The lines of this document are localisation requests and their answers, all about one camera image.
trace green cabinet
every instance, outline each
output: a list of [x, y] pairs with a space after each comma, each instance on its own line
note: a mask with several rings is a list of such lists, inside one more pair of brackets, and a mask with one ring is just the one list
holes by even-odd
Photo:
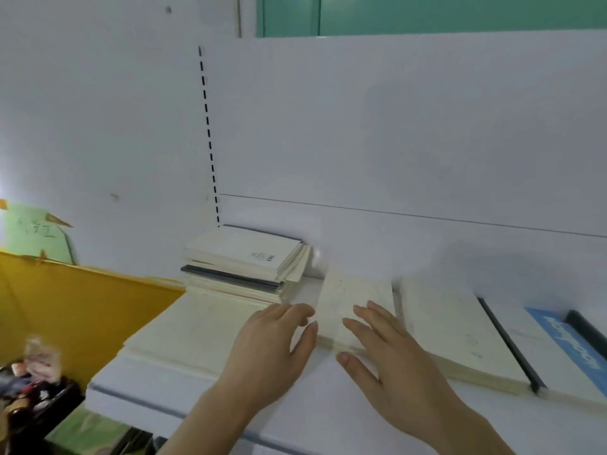
[[257, 1], [258, 36], [607, 28], [607, 0]]

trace desk surface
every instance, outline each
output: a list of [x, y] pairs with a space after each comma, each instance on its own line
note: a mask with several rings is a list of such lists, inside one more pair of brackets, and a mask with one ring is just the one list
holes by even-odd
[[[295, 302], [312, 300], [307, 281]], [[87, 406], [110, 418], [169, 437], [212, 381], [194, 371], [120, 354], [87, 389]], [[518, 454], [605, 453], [607, 417], [535, 396], [451, 382], [458, 395], [487, 417]], [[433, 453], [383, 421], [323, 347], [283, 399], [260, 413], [245, 436], [289, 452], [366, 455]]]

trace person's left hand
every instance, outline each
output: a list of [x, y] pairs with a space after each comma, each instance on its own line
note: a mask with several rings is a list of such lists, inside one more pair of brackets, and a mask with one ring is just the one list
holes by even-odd
[[240, 330], [216, 391], [236, 399], [253, 416], [281, 398], [297, 381], [316, 345], [311, 323], [290, 351], [298, 326], [314, 316], [310, 305], [271, 305], [257, 311]]

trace yellow panel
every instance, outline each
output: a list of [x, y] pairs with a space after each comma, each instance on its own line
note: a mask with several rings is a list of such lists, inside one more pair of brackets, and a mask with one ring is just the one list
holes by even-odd
[[81, 386], [184, 289], [145, 278], [0, 252], [0, 361], [29, 335], [61, 350]]

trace person's right hand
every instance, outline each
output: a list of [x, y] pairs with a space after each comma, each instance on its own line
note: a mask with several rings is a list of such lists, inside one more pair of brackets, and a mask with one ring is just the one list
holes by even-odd
[[[477, 453], [479, 431], [495, 434], [497, 448], [503, 444], [506, 450], [496, 453], [512, 453], [489, 423], [459, 399], [430, 356], [388, 310], [369, 301], [366, 308], [355, 306], [354, 313], [371, 327], [349, 318], [344, 326], [367, 350], [379, 380], [351, 353], [341, 352], [337, 360], [386, 421], [440, 454], [459, 452], [456, 445], [465, 453]], [[487, 453], [485, 442], [479, 453]], [[494, 441], [489, 442], [493, 450]]]

